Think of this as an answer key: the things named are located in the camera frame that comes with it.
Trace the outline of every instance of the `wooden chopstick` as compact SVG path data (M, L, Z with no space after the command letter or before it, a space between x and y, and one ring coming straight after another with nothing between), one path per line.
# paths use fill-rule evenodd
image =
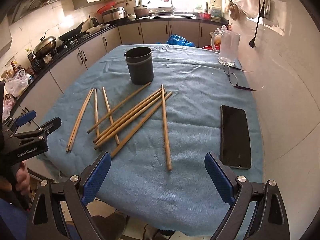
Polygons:
M169 96L172 95L170 92L164 99L167 100ZM148 112L148 114L130 131L130 133L121 141L121 143L117 146L117 148L111 153L111 158L113 158L121 148L129 141L129 139L139 130L139 128L149 119L149 117L162 105L162 102L159 102Z
M110 112L110 106L109 106L107 94L106 94L106 91L104 90L104 87L102 87L102 92L103 92L104 101L106 102L107 111ZM111 123L111 125L113 125L113 118L112 118L112 116L110 115L109 118L110 118L110 123ZM120 141L119 141L119 137L118 137L117 134L115 135L115 139L116 139L116 143L119 145L119 144L120 144Z
M167 125L167 112L165 109L165 97L163 85L161 85L162 94L162 116L163 116L163 131L164 131L164 147L165 147L165 157L167 160L167 169L172 171L171 157L170 157L170 145L169 145L169 135L168 135L168 125Z
M98 100L97 100L97 89L94 90L94 121L98 122ZM100 135L99 126L96 128L97 136Z
M78 132L78 129L79 129L79 126L80 126L80 123L81 123L81 120L82 120L82 117L84 115L84 112L85 112L85 109L87 108L87 105L90 101L90 97L93 93L93 89L90 91L90 94L89 94L89 97L87 98L86 102L85 102L85 105L84 105L84 108L82 109L82 112L80 113L80 118L78 120L78 123L76 124L76 129L75 129L75 132L73 134L73 137L72 137L72 140L71 140L71 143L70 143L70 147L69 147L69 150L71 151L72 150L72 147L73 147L73 144L75 142L75 139L76 139L76 135L77 135L77 132Z
M99 124L101 124L104 120L106 120L114 111L116 111L120 106L122 106L125 102L127 102L130 98L134 97L136 94L138 94L141 90L146 88L148 85L150 85L151 82L148 84L145 84L143 87L139 88L137 91L133 92L131 95L129 95L127 98L125 98L123 101L121 101L119 104L117 104L109 113L107 113L104 117L102 117L94 126L92 126L88 133L91 133Z
M135 111L137 108L139 108L141 105L143 105L146 101L148 101L150 98L152 98L154 95L156 95L157 93L161 92L161 89L157 90L156 92L152 93L150 96L148 96L147 98L145 98L144 100L142 100L140 103L138 103L136 106L134 106L133 108L131 108L128 112L126 112L123 116L121 116L118 120L116 120L116 122L114 123L114 125L116 125L117 123L119 123L122 119L126 118L128 115L130 115L133 111ZM99 136L97 136L93 142L96 143L98 140L100 140L111 128L113 127L113 125L109 126L107 129L105 129Z
M125 128L127 125L129 125L131 122L133 122L135 119L138 118L142 113L144 113L147 109L149 109L154 103L156 103L159 99L161 99L161 95L159 95L156 99L154 99L152 102L150 102L148 105L146 105L144 108L142 108L139 112L137 112L134 116L132 116L129 120L127 120L125 123L123 123L121 126L119 126L116 130L114 130L112 133L105 135L102 137L94 147L95 150L99 149L101 145L103 145L106 141L108 141L110 138L112 138L116 133L121 131L123 128Z
M120 117L116 122L114 122L112 125L110 125L107 129L105 129L100 136L98 136L93 142L97 143L102 140L102 138L105 138L108 136L111 132L113 132L115 129L117 129L121 124L123 124L125 121L127 121L129 118L134 116L138 111L140 111L143 107L145 107L147 104L152 102L155 98L157 98L159 95L161 95L161 91L153 95L148 100L144 100L145 102L143 104L139 104L138 107L134 107L133 111L129 111L128 114L123 115Z
M93 90L93 89L90 89L90 91L89 91L87 97L85 98L85 100L84 100L84 102L83 102L83 104L82 104L82 107L81 107L81 109L80 109L80 111L79 111L78 117L77 117L77 119L76 119L75 125L73 126L73 129L72 129L72 132L71 132L71 135L70 135L70 138L69 138L69 142L68 142L68 145L67 145L67 148L66 148L66 152L69 151L69 147L70 147L70 144L71 144L71 140L72 140L72 138L73 138L73 134L74 134L74 132L75 132L76 125L77 125L77 123L78 123L78 121L79 121L79 118L80 118L82 109L84 108L84 105L85 105L87 99L89 98L90 93L91 93L92 90Z

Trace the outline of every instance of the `rice cooker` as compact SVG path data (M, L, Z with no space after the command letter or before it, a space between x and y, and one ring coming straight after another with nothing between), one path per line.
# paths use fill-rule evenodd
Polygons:
M112 6L109 10L102 13L102 19L104 23L117 23L123 21L127 17L127 12L123 7Z

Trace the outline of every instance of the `smartphone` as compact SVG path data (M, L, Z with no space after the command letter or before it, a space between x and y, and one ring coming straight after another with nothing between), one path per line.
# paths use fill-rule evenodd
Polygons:
M251 168L249 129L243 109L221 106L220 160L233 168Z

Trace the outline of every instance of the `blue tablecloth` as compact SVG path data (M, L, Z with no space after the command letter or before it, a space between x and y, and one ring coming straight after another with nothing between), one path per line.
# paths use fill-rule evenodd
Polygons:
M61 128L48 137L50 150L46 157L67 176L80 174L100 153L93 149L95 132L86 132L94 123L93 96L72 152L65 151L88 91L99 90L98 110L102 117L107 112L102 86L111 108L139 88L131 83L124 58L124 53L136 46L119 46L101 58L65 91L45 117L44 121L55 116L62 120ZM154 80L113 117L119 118L161 84L173 91L166 102L173 170L166 169L162 111L158 109L113 159L97 197L159 229L178 230L189 236L211 235L229 208L204 167L207 152L220 153L220 106L246 111L252 167L235 169L235 173L261 182L263 149L255 101L251 92L230 84L212 51L174 45L147 46L153 50ZM241 71L237 71L237 76L240 85L247 85ZM140 119L119 133L120 140ZM100 130L109 125L109 120L103 122ZM110 140L102 150L112 152L115 147L115 140Z

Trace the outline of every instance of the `metal screw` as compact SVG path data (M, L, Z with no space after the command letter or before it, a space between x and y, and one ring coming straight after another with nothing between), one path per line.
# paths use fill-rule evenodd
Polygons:
M273 179L269 180L269 184L270 184L271 186L277 185L276 182L275 182Z
M70 180L71 180L72 182L76 182L78 179L79 179L79 177L78 177L77 175L73 175L73 176L71 176L71 178L70 178Z
M47 182L46 180L43 180L43 181L41 181L41 183L40 183L41 186L45 186L45 185L47 185L47 184L48 184L48 182Z
M239 180L240 182L245 182L247 179L246 179L245 176L239 176L239 177L238 177L238 180Z

